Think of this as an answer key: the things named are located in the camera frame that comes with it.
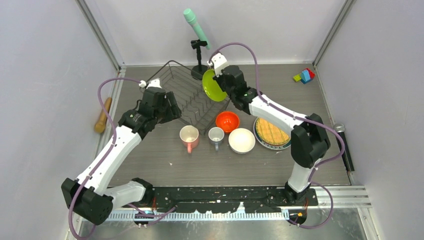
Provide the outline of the woven bamboo tray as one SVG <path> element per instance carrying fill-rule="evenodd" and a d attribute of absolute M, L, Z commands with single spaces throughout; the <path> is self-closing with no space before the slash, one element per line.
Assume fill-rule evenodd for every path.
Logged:
<path fill-rule="evenodd" d="M 273 146 L 283 146 L 290 141 L 287 133 L 260 117 L 256 119 L 255 130 L 260 139 Z"/>

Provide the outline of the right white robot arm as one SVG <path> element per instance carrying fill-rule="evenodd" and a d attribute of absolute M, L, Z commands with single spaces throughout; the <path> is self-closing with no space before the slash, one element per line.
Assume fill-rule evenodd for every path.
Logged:
<path fill-rule="evenodd" d="M 288 203 L 299 205 L 310 188 L 312 173 L 331 146 L 322 118 L 293 112 L 249 87 L 236 65 L 215 70 L 213 80 L 238 110 L 268 121 L 289 136 L 294 166 L 283 194 Z"/>

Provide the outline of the black wire dish rack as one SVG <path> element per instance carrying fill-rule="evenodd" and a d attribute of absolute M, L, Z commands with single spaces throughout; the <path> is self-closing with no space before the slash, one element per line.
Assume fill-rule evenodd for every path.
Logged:
<path fill-rule="evenodd" d="M 167 92 L 174 93 L 181 110 L 179 120 L 196 127 L 201 135 L 215 126 L 217 115 L 225 111 L 230 103 L 228 97 L 219 102 L 211 100 L 203 89 L 200 73 L 175 60 L 168 61 L 145 81 L 154 79 L 159 79 L 160 86 Z"/>

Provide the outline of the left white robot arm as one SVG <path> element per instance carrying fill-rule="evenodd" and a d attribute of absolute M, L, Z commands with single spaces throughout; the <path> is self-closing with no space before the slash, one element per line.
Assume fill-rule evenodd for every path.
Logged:
<path fill-rule="evenodd" d="M 126 111 L 105 148 L 75 180 L 61 185 L 67 207 L 92 224 L 101 225 L 110 213 L 128 204 L 148 207 L 154 199 L 153 185 L 141 178 L 109 187 L 112 177 L 129 153 L 156 125 L 182 115 L 175 95 L 161 87 L 148 87 L 137 108 Z"/>

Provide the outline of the large green-rimmed plate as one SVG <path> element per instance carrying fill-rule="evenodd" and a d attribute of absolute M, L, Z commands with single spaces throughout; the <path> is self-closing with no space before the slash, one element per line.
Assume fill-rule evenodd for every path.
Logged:
<path fill-rule="evenodd" d="M 275 151 L 279 151 L 279 150 L 284 150 L 284 149 L 286 149 L 286 148 L 288 148 L 288 147 L 290 147 L 291 146 L 291 139 L 290 139 L 290 141 L 289 141 L 289 143 L 287 143 L 287 144 L 285 144 L 285 145 L 270 145 L 270 144 L 268 144 L 268 143 L 265 143 L 262 139 L 260 139 L 260 137 L 258 136 L 258 134 L 257 134 L 257 131 L 255 130 L 255 123 L 256 123 L 256 120 L 254 121 L 254 123 L 253 123 L 253 134 L 254 134 L 254 136 L 255 136 L 255 138 L 256 138 L 256 140 L 262 145 L 262 146 L 264 146 L 265 148 L 267 148 L 267 149 L 270 149 L 270 150 L 275 150 Z"/>

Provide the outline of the lime green plate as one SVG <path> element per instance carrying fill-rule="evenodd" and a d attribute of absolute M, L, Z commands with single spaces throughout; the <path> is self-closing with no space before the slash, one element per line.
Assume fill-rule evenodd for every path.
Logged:
<path fill-rule="evenodd" d="M 227 94 L 222 91 L 219 84 L 213 79 L 215 77 L 213 69 L 208 69 L 202 76 L 202 86 L 205 94 L 214 102 L 222 102 L 227 98 Z"/>

